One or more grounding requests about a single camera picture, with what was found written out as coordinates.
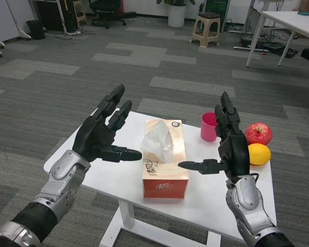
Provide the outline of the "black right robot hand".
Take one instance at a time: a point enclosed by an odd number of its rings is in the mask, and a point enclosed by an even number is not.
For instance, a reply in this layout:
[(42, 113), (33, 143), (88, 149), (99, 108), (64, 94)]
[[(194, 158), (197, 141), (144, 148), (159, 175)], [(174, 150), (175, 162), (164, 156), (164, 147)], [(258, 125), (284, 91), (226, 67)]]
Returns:
[(221, 138), (218, 153), (221, 161), (205, 159), (201, 163), (184, 161), (180, 168), (195, 170), (199, 173), (217, 174), (224, 171), (227, 178), (250, 174), (250, 157), (247, 139), (239, 128), (241, 122), (236, 107), (233, 106), (229, 95), (223, 92), (221, 104), (215, 106), (215, 132)]

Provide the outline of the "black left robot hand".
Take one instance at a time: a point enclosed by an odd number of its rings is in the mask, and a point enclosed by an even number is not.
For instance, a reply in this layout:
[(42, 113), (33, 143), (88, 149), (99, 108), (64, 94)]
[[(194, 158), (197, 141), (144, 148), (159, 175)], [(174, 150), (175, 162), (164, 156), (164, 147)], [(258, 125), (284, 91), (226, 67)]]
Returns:
[(113, 145), (116, 132), (123, 127), (132, 108), (132, 101), (127, 100), (119, 110), (116, 109), (124, 92), (125, 86), (118, 85), (102, 99), (97, 110), (79, 128), (72, 150), (88, 162), (97, 158), (115, 163), (142, 158), (137, 150)]

